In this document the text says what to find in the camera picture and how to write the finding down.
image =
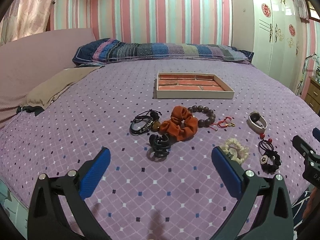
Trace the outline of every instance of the window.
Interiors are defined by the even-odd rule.
[[[313,7],[313,5],[311,4],[311,2],[309,0],[306,0],[306,3],[308,7],[308,12],[309,12],[309,19],[320,22],[320,17],[316,12],[315,8]]]

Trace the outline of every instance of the cream scrunchie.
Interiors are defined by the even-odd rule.
[[[233,155],[231,160],[236,161],[240,165],[249,157],[249,148],[241,146],[236,138],[226,140],[224,145],[220,146],[220,148],[226,155],[229,153]]]

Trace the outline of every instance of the nightstand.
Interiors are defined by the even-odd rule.
[[[304,101],[312,108],[316,114],[320,111],[320,84],[313,78],[310,78],[310,86],[308,89],[308,94]]]

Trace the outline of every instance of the metal screw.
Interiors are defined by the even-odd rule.
[[[283,180],[283,177],[282,177],[280,174],[277,174],[277,175],[276,175],[276,179],[277,179],[277,180]]]
[[[254,172],[252,170],[247,170],[245,172],[245,174],[248,176],[248,177],[253,177],[254,176]]]
[[[75,171],[75,170],[71,170],[68,172],[69,177],[74,177],[76,174],[77,174],[77,171]]]
[[[44,173],[39,175],[39,179],[41,179],[41,180],[45,179],[45,177],[46,177],[46,175]]]

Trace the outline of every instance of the blue gripper pad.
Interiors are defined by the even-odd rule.
[[[314,128],[312,130],[312,136],[316,138],[318,142],[320,142],[320,130],[318,128]]]
[[[241,184],[242,181],[237,175],[234,168],[231,166],[230,162],[234,162],[234,165],[238,165],[240,169],[241,166],[235,161],[228,161],[227,156],[219,147],[215,147],[211,153],[212,163],[215,166],[217,172],[219,173],[224,185],[226,186],[229,194],[240,200],[242,197]]]
[[[79,195],[84,200],[91,197],[103,174],[106,172],[111,161],[110,150],[104,148],[101,155],[97,158],[90,170],[86,173],[80,181]]]

